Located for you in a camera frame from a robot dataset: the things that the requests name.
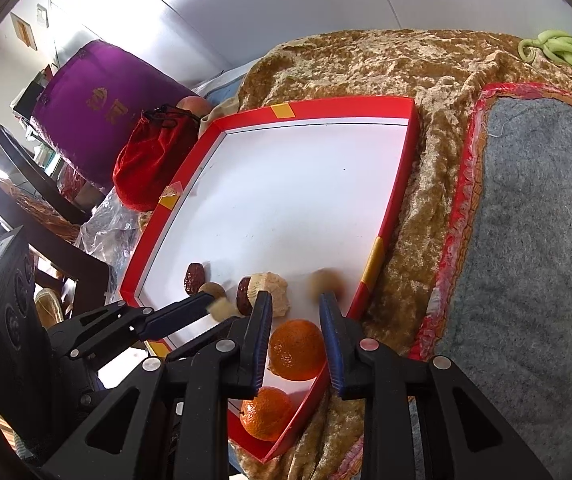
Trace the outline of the small orange mandarin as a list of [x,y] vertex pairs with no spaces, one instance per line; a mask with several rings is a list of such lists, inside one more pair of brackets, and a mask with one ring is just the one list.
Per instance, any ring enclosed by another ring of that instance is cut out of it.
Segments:
[[252,400],[240,404],[239,419],[251,437],[264,442],[275,442],[287,428],[295,404],[283,390],[262,387]]

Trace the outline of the dark red jujube date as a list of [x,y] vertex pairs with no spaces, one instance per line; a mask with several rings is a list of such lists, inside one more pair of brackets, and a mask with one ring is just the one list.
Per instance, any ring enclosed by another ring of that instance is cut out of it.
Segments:
[[184,288],[188,296],[194,296],[205,284],[205,267],[201,263],[192,262],[188,266],[184,278]]

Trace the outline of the brown longan fruit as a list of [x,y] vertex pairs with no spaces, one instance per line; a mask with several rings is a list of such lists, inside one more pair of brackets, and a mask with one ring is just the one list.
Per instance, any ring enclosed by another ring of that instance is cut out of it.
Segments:
[[225,289],[223,286],[214,282],[206,282],[201,285],[198,292],[205,292],[206,294],[212,296],[214,299],[220,299],[226,297]]
[[315,304],[319,303],[319,298],[325,292],[332,292],[337,301],[341,301],[345,284],[342,274],[333,268],[323,268],[314,271],[307,280],[307,296]]

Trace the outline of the pale sugarcane chunk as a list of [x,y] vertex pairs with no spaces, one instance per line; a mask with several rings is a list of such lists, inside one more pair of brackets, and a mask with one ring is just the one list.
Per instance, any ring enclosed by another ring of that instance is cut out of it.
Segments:
[[209,304],[207,310],[217,323],[224,322],[228,318],[241,318],[243,316],[236,305],[225,297],[215,299]]
[[276,273],[256,273],[250,276],[247,296],[251,306],[254,307],[259,292],[268,292],[272,297],[273,317],[284,318],[290,310],[287,287],[288,282]]

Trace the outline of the large orange mandarin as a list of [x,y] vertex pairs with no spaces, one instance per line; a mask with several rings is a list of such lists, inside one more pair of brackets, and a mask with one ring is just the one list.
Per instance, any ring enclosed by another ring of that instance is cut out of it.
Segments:
[[321,330],[308,320],[290,320],[269,338],[269,370],[291,382],[315,378],[326,363]]

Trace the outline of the dark wooden chair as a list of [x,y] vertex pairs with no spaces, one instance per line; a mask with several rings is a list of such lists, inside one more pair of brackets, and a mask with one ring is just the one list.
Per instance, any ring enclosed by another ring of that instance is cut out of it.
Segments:
[[15,228],[22,228],[28,244],[75,282],[72,315],[104,306],[110,278],[107,263],[86,254],[48,230],[0,186],[0,236]]

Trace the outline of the clear plastic bag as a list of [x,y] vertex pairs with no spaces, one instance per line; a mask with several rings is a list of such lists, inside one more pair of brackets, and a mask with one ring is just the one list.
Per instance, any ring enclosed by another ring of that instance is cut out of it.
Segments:
[[151,215],[127,208],[112,188],[80,227],[75,246],[109,266],[108,302],[120,298],[129,259]]

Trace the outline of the grey felt mat red trim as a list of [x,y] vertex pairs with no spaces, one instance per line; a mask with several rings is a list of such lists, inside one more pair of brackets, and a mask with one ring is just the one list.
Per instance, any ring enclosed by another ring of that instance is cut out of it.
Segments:
[[451,358],[572,479],[572,96],[490,84],[474,107],[412,356]]

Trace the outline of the red white shallow box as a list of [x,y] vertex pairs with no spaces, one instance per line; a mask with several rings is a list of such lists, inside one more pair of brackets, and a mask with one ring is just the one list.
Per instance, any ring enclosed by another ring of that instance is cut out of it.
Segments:
[[[418,138],[415,103],[406,96],[350,96],[258,108],[217,119],[183,161],[130,258],[122,298],[160,309],[187,297],[190,263],[205,267],[236,304],[242,278],[273,272],[288,282],[290,320],[320,330],[319,307],[307,296],[318,269],[337,269],[341,313],[359,318],[375,288],[401,209]],[[269,370],[263,384],[295,404],[275,442],[243,429],[231,401],[228,434],[262,462],[287,451],[327,388],[326,363],[305,382]]]

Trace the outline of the purple gift bag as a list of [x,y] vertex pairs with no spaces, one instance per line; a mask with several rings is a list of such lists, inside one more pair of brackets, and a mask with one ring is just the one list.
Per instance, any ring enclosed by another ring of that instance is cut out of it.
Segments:
[[54,74],[31,120],[86,181],[108,191],[140,115],[193,94],[132,53],[92,40]]

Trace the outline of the peach fruit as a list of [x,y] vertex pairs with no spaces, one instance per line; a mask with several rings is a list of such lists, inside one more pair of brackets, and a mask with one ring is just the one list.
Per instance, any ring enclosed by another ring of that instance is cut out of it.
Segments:
[[177,102],[176,107],[180,110],[187,110],[199,119],[208,116],[213,110],[213,106],[201,96],[185,96],[184,99]]

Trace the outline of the golden brown velvet cloth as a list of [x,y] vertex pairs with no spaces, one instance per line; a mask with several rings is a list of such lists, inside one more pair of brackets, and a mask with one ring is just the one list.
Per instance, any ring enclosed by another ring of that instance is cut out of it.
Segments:
[[403,356],[450,350],[557,479],[572,478],[572,69],[515,37],[329,32],[255,64],[208,117],[405,118],[407,177],[367,268],[363,325]]

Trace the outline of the green leafy vegetable bunch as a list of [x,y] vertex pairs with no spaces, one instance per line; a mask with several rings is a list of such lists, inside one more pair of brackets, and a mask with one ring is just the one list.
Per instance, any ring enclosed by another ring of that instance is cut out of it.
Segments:
[[521,39],[518,54],[522,61],[532,64],[539,50],[549,61],[572,67],[572,36],[568,32],[548,29],[536,38]]

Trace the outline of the red velvet drawstring pouch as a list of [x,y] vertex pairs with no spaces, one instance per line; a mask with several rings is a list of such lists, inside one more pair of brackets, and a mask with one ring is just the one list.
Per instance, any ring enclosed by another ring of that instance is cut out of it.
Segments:
[[128,209],[156,208],[159,198],[198,140],[199,119],[162,105],[145,110],[116,159],[112,181]]

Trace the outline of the wall plaque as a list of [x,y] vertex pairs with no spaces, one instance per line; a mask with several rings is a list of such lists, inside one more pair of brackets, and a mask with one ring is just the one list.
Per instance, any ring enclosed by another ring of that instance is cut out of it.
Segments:
[[18,39],[22,42],[22,44],[25,44],[27,47],[36,51],[37,46],[32,26],[28,24],[28,22],[22,20],[22,18],[19,18],[14,13],[10,13],[10,18],[14,33]]

